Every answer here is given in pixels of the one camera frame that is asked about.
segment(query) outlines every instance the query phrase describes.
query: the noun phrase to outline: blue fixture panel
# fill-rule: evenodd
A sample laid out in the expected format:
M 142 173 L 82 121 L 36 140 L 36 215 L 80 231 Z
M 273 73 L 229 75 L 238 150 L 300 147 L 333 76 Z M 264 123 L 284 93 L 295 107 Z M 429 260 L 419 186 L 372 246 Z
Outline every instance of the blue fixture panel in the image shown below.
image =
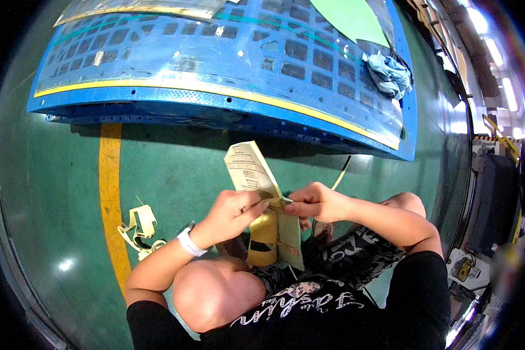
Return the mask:
M 387 0 L 396 50 L 411 66 Z M 416 93 L 381 94 L 361 61 L 391 50 L 338 33 L 308 0 L 226 2 L 210 22 L 111 13 L 63 24 L 27 110 L 55 122 L 201 125 L 411 161 Z

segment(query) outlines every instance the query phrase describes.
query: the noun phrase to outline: patterned shorts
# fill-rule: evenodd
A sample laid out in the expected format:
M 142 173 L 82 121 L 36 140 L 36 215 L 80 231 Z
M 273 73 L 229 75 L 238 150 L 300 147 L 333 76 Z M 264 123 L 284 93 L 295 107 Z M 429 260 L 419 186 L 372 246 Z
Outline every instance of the patterned shorts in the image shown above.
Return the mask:
M 306 271 L 276 266 L 253 267 L 251 272 L 266 286 L 267 295 L 312 275 L 347 281 L 357 290 L 376 279 L 405 256 L 405 252 L 365 226 L 354 224 L 344 236 L 326 244 L 319 238 L 303 244 Z

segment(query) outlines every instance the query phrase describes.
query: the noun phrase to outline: person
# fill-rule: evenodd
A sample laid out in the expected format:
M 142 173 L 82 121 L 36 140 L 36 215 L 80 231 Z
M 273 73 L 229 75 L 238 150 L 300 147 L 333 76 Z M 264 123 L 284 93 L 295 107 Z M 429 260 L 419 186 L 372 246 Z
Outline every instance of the person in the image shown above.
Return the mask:
M 377 204 L 311 183 L 289 198 L 294 202 L 284 209 L 300 216 L 303 227 L 308 217 L 348 220 L 354 227 L 339 240 L 309 248 L 314 255 L 305 259 L 303 273 L 250 269 L 230 257 L 191 262 L 240 235 L 268 206 L 257 192 L 221 192 L 204 220 L 131 272 L 125 299 L 134 348 L 445 349 L 447 270 L 439 234 L 416 195 L 405 192 Z M 380 309 L 362 288 L 400 259 Z M 162 293 L 172 284 L 174 306 L 200 333 L 199 342 L 167 309 Z

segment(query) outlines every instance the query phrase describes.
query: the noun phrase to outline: person's right hand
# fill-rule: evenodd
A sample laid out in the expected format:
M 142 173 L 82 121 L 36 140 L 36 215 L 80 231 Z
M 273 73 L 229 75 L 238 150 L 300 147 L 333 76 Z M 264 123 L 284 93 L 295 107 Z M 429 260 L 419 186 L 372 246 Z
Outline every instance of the person's right hand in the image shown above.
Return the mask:
M 288 198 L 294 203 L 288 203 L 284 209 L 291 215 L 300 216 L 300 223 L 308 216 L 323 222 L 346 220 L 350 210 L 349 197 L 317 182 L 292 192 Z

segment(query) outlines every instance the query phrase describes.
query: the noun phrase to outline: person's left hand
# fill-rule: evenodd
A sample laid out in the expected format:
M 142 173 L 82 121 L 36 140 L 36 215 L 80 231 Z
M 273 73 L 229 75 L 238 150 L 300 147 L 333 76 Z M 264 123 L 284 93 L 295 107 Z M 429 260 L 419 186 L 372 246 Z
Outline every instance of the person's left hand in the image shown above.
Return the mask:
M 265 211 L 268 204 L 255 191 L 222 191 L 210 213 L 190 232 L 191 240 L 198 248 L 206 249 L 235 238 Z

